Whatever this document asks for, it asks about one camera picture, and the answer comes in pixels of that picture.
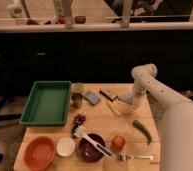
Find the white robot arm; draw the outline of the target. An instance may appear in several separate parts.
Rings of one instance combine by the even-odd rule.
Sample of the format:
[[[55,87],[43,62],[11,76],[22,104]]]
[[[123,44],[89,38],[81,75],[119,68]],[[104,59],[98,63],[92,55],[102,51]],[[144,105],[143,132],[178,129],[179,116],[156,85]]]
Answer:
[[[154,64],[134,67],[133,92],[149,92],[165,109],[160,171],[193,171],[193,101],[156,79]]]

